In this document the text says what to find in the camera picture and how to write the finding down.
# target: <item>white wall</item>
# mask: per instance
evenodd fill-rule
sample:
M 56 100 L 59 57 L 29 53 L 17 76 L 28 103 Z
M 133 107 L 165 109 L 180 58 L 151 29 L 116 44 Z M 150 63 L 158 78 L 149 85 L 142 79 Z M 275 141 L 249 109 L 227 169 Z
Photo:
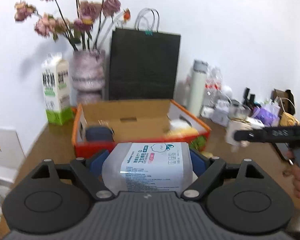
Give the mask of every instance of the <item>white wall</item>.
M 39 37 L 33 31 L 36 17 L 15 24 L 16 1 L 0 0 L 0 126 L 15 127 L 28 152 L 46 123 L 40 64 L 48 52 L 61 51 L 71 59 L 72 51 L 63 39 L 54 43 Z M 26 1 L 41 14 L 58 16 L 53 2 Z M 75 0 L 58 1 L 63 14 L 75 19 Z M 218 65 L 224 83 L 238 99 L 246 86 L 260 100 L 273 88 L 291 88 L 299 107 L 295 84 L 300 78 L 300 0 L 120 1 L 122 8 L 130 8 L 129 27 L 142 8 L 152 7 L 160 13 L 160 31 L 182 35 L 178 101 L 182 100 L 183 80 L 196 58 Z M 109 52 L 109 39 L 104 47 Z M 14 171 L 0 169 L 0 176 L 12 178 Z

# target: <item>cartoon cotton face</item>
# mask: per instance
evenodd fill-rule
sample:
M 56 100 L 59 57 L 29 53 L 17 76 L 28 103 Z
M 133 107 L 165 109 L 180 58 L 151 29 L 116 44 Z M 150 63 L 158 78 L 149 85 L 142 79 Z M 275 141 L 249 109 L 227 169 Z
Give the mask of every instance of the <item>cartoon cotton face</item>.
M 163 153 L 167 149 L 167 145 L 165 143 L 156 143 L 151 146 L 151 149 L 154 152 Z

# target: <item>gray bottle lid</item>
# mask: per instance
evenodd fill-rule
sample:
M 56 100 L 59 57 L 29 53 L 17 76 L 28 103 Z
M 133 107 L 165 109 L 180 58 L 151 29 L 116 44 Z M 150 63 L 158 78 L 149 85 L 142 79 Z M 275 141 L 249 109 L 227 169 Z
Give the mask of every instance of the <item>gray bottle lid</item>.
M 209 64 L 205 61 L 194 60 L 193 62 L 193 70 L 200 71 L 206 73 L 208 71 Z

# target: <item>ribbed gray surface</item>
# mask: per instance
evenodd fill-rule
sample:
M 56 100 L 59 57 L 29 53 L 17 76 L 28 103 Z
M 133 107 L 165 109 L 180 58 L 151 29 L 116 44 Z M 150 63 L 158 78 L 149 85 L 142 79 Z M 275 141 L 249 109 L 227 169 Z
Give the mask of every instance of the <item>ribbed gray surface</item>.
M 78 225 L 52 235 L 32 236 L 12 231 L 5 240 L 292 240 L 279 232 L 243 236 L 212 223 L 199 204 L 175 193 L 128 193 L 94 205 Z

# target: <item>purple package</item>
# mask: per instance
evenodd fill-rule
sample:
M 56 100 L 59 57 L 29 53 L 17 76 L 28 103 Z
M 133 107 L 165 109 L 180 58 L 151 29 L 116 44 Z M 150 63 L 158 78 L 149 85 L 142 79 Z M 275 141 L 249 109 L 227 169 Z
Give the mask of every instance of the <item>purple package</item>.
M 259 119 L 265 126 L 271 126 L 274 120 L 276 120 L 277 116 L 274 114 L 271 114 L 269 111 L 267 111 L 264 108 L 258 108 L 255 107 L 253 109 L 253 115 L 258 111 L 257 115 L 254 117 L 256 119 Z

